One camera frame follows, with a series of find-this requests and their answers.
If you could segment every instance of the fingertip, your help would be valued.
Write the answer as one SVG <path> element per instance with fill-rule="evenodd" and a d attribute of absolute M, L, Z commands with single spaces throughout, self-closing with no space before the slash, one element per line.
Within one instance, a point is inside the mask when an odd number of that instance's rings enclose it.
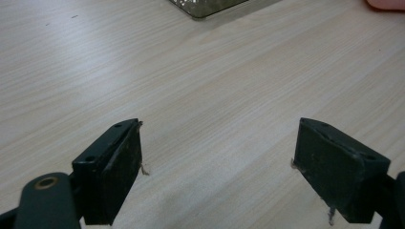
<path fill-rule="evenodd" d="M 405 0 L 367 0 L 367 2 L 382 10 L 405 10 Z"/>

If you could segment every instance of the screw hole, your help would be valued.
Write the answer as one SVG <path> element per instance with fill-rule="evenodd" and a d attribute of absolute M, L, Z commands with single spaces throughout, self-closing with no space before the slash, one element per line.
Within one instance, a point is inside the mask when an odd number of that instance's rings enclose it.
<path fill-rule="evenodd" d="M 92 162 L 92 161 L 94 161 L 95 159 L 96 159 L 95 156 L 87 156 L 85 160 L 86 160 L 87 162 Z"/>
<path fill-rule="evenodd" d="M 48 189 L 57 183 L 57 177 L 45 177 L 35 183 L 36 190 Z"/>

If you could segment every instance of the light wood grain surface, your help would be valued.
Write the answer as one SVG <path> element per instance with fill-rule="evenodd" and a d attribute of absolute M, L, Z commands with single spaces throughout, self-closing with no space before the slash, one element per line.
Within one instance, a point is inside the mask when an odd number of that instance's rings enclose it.
<path fill-rule="evenodd" d="M 301 116 L 405 170 L 405 14 L 257 0 L 193 21 L 165 0 L 0 2 L 0 212 L 137 117 L 151 176 L 113 228 L 378 228 L 329 226 L 289 167 Z"/>

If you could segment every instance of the clamp jaw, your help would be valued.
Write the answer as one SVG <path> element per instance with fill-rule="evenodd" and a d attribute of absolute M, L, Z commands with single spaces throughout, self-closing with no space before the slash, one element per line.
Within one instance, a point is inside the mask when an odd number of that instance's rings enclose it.
<path fill-rule="evenodd" d="M 137 119 L 108 129 L 73 162 L 68 176 L 51 173 L 30 181 L 18 208 L 0 216 L 0 228 L 80 228 L 113 224 L 142 163 Z"/>
<path fill-rule="evenodd" d="M 327 123 L 301 118 L 294 166 L 316 193 L 350 223 L 404 228 L 405 173 L 387 175 L 391 161 Z"/>

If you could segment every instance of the black plastic arm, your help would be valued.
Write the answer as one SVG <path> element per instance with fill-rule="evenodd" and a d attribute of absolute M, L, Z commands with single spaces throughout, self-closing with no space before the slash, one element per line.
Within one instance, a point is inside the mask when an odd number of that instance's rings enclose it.
<path fill-rule="evenodd" d="M 0 216 L 0 228 L 80 228 L 112 224 L 142 163 L 139 128 L 130 119 L 108 129 L 73 162 L 68 176 L 38 177 L 23 189 L 18 208 Z"/>

